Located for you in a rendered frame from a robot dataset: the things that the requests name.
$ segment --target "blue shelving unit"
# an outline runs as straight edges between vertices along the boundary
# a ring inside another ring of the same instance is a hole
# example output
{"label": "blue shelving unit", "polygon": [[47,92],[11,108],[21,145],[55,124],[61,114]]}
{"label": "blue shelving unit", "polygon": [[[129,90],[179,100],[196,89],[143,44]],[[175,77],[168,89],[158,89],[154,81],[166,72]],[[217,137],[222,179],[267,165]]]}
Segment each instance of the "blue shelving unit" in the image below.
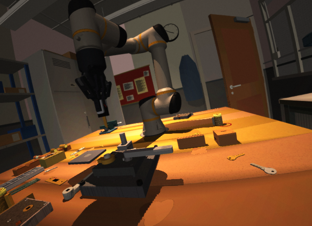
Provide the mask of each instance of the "blue shelving unit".
{"label": "blue shelving unit", "polygon": [[[11,83],[11,87],[12,88],[15,88],[15,81],[14,81],[13,74],[15,72],[19,71],[23,67],[24,67],[24,70],[25,70],[25,73],[26,73],[29,93],[20,93],[20,94],[19,93],[14,93],[12,95],[10,95],[8,93],[0,93],[0,102],[15,102],[17,113],[18,113],[18,116],[19,116],[19,120],[21,122],[21,127],[26,127],[25,126],[24,117],[23,117],[23,114],[22,114],[22,110],[21,110],[21,105],[20,105],[19,101],[23,100],[23,99],[26,99],[27,97],[31,97],[31,101],[33,103],[33,108],[34,108],[34,111],[35,111],[35,115],[36,115],[39,131],[40,131],[40,134],[41,134],[41,137],[42,137],[42,141],[43,141],[43,144],[44,144],[44,148],[45,148],[46,152],[49,152],[50,151],[50,147],[49,147],[49,144],[48,144],[48,140],[47,140],[47,138],[45,136],[42,120],[41,120],[39,109],[38,109],[38,105],[37,105],[36,96],[35,96],[35,93],[34,93],[33,83],[31,81],[31,76],[30,76],[30,71],[29,71],[28,64],[24,63],[24,62],[18,62],[18,61],[13,61],[13,60],[0,58],[0,73],[9,75],[10,83]],[[33,158],[35,154],[34,154],[32,146],[31,146],[31,142],[30,141],[26,141],[26,144],[27,144],[27,147],[28,147],[28,150],[29,150],[29,154],[30,154],[31,158]]]}

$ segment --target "metal lever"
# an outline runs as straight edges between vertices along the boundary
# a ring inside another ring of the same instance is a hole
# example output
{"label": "metal lever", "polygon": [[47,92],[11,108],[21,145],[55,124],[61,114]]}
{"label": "metal lever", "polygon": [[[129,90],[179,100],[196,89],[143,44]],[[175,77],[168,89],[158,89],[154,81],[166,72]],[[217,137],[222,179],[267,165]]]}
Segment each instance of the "metal lever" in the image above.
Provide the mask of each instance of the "metal lever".
{"label": "metal lever", "polygon": [[235,87],[239,87],[239,86],[241,86],[241,85],[235,85],[235,86],[230,85],[230,89],[233,89],[233,88],[235,88]]}

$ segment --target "notice board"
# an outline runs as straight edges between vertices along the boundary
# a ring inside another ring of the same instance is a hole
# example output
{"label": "notice board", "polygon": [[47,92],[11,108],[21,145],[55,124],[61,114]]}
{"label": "notice board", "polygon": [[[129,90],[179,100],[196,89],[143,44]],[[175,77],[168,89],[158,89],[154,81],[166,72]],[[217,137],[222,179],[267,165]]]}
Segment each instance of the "notice board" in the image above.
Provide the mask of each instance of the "notice board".
{"label": "notice board", "polygon": [[150,65],[115,75],[120,104],[127,105],[156,96]]}

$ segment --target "teal tool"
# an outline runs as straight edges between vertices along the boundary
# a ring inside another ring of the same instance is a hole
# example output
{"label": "teal tool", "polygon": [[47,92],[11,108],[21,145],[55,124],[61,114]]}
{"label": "teal tool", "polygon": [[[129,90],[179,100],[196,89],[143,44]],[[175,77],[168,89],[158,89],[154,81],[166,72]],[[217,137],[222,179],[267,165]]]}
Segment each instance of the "teal tool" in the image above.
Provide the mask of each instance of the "teal tool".
{"label": "teal tool", "polygon": [[36,178],[36,179],[34,179],[34,180],[32,180],[32,181],[30,181],[30,182],[28,182],[28,183],[22,185],[21,187],[18,187],[17,189],[10,191],[9,193],[10,193],[11,195],[16,194],[16,193],[18,193],[19,191],[21,191],[21,190],[27,188],[28,186],[31,186],[32,184],[38,182],[39,180],[40,180],[40,179]]}

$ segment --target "clock face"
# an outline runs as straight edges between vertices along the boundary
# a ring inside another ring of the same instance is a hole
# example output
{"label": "clock face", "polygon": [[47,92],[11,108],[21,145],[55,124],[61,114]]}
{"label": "clock face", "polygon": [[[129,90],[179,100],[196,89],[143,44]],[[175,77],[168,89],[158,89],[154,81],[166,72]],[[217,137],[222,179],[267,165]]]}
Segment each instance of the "clock face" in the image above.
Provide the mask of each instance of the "clock face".
{"label": "clock face", "polygon": [[176,25],[170,23],[170,24],[167,24],[166,26],[164,26],[164,29],[167,32],[168,37],[169,37],[168,42],[172,42],[178,38],[179,28]]}

